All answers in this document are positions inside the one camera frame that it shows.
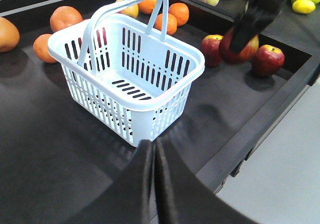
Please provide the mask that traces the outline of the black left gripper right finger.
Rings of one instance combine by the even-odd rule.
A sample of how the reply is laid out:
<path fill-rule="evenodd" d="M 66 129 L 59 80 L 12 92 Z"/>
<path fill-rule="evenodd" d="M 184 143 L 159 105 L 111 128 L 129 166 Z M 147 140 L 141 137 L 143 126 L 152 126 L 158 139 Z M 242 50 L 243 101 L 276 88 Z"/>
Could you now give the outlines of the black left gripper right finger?
<path fill-rule="evenodd" d="M 161 224 L 253 224 L 214 195 L 188 168 L 170 140 L 155 145 L 154 185 Z"/>

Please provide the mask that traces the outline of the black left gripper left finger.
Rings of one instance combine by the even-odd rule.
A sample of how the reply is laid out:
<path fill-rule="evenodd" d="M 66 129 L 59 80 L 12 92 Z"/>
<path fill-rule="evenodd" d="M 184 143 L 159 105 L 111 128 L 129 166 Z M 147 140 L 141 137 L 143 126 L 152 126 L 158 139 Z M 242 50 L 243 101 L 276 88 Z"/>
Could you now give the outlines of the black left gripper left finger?
<path fill-rule="evenodd" d="M 154 145 L 142 140 L 120 176 L 66 224 L 148 224 Z"/>

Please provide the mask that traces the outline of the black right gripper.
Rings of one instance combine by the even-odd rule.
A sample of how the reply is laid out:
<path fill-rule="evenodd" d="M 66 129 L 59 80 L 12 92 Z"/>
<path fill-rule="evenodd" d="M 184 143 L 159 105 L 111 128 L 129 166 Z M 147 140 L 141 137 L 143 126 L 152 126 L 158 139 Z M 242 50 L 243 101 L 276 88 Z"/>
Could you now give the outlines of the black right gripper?
<path fill-rule="evenodd" d="M 260 33 L 259 24 L 270 24 L 287 0 L 246 0 L 241 17 L 234 21 L 229 49 L 240 53 L 249 41 Z"/>

